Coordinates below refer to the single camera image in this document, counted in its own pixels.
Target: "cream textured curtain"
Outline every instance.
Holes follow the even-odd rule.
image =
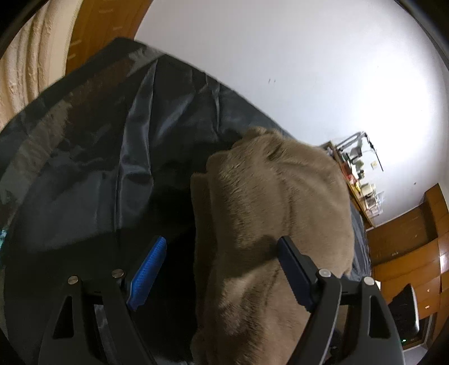
[[[0,59],[0,130],[65,75],[83,0],[50,0],[18,32]]]

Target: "bolt head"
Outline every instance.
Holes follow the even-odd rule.
[[[125,273],[122,269],[115,269],[111,274],[113,278],[118,279],[121,278]]]
[[[376,282],[374,281],[374,279],[372,278],[372,277],[370,277],[370,276],[365,276],[364,278],[363,278],[363,281],[364,281],[364,283],[366,284],[366,285],[374,285],[374,284],[376,284]]]
[[[72,275],[67,279],[67,282],[69,283],[69,285],[76,284],[78,282],[78,276]]]
[[[320,274],[320,276],[322,276],[322,277],[330,277],[331,276],[331,273],[328,269],[320,269],[318,274]]]

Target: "wooden drawer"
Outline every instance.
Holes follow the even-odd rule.
[[[449,307],[449,290],[440,294],[440,308]]]
[[[446,201],[444,199],[440,200],[434,205],[430,205],[430,210],[432,211],[433,220],[435,222],[438,222],[441,218],[449,213]]]
[[[440,260],[438,259],[405,275],[387,281],[381,281],[380,291],[387,303],[390,303],[407,284],[411,284],[413,288],[418,288],[439,275]]]
[[[435,294],[426,300],[418,303],[419,319],[429,317],[431,314],[437,312],[440,308],[440,295]]]
[[[439,219],[435,223],[436,225],[436,233],[438,236],[442,236],[445,233],[449,232],[449,214],[443,216],[443,218]]]
[[[440,250],[440,256],[449,252],[449,232],[445,233],[441,237],[438,237],[438,249]]]
[[[439,184],[432,186],[429,190],[424,193],[426,200],[429,202],[430,206],[435,205],[440,200],[444,200],[443,192]]]
[[[426,300],[429,297],[440,293],[440,277],[437,276],[436,278],[433,278],[429,282],[414,287],[413,289],[415,289],[417,302],[418,303],[422,302],[423,300]]]
[[[439,258],[439,256],[440,250],[438,248],[438,240],[433,240],[409,254],[375,266],[374,278],[382,282],[405,275],[419,267],[431,263]]]

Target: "white wall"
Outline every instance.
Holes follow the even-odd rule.
[[[385,169],[373,171],[386,192],[377,224],[443,174],[447,70],[393,0],[155,0],[136,39],[205,70],[300,141],[366,131]]]

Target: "beige towel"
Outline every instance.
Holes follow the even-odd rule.
[[[276,257],[289,235],[337,277],[353,259],[349,195],[324,151],[250,129],[191,179],[197,365],[285,365],[308,321]]]

